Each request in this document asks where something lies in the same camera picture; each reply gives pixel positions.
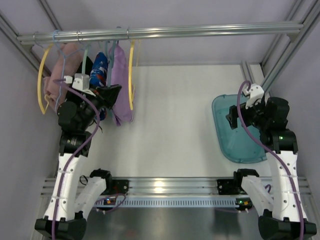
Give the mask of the purple trousers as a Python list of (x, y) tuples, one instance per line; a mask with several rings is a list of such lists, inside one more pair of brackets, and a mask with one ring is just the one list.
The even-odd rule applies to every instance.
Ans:
[(119, 127), (121, 124), (133, 120), (133, 111), (130, 110), (128, 97), (128, 64), (125, 51), (119, 44), (116, 45), (114, 51), (114, 65), (111, 75), (112, 85), (122, 86), (116, 103), (111, 109), (113, 122)]

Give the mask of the teal plastic hanger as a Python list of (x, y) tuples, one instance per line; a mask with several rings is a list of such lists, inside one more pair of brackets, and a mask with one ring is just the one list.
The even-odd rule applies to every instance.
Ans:
[(105, 55), (108, 60), (107, 77), (106, 77), (107, 87), (111, 86), (112, 69), (115, 62), (115, 49), (116, 49), (116, 46), (119, 44), (119, 40), (114, 40), (110, 48), (108, 47), (109, 43), (110, 41), (108, 40), (105, 42), (105, 45), (104, 45)]

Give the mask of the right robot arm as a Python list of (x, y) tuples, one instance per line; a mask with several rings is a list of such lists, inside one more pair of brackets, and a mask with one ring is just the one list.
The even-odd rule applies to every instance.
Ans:
[(258, 230), (264, 240), (307, 240), (317, 234), (317, 225), (308, 220), (301, 203), (298, 141), (287, 127), (289, 111), (289, 103), (283, 98), (259, 99), (252, 106), (246, 106), (241, 97), (237, 97), (226, 116), (231, 129), (242, 126), (267, 154), (271, 192), (252, 169), (240, 179), (240, 187), (258, 214)]

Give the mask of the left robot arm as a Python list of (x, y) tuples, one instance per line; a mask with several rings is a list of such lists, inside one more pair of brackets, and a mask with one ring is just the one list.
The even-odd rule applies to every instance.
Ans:
[(67, 89), (66, 100), (57, 108), (61, 136), (58, 150), (56, 180), (48, 207), (34, 228), (52, 240), (83, 239), (90, 211), (99, 196), (112, 188), (108, 170), (93, 170), (81, 193), (77, 193), (82, 169), (88, 159), (91, 141), (97, 129), (89, 132), (92, 122), (100, 126), (100, 110), (111, 109), (122, 87), (119, 84), (89, 88), (81, 93), (62, 80)]

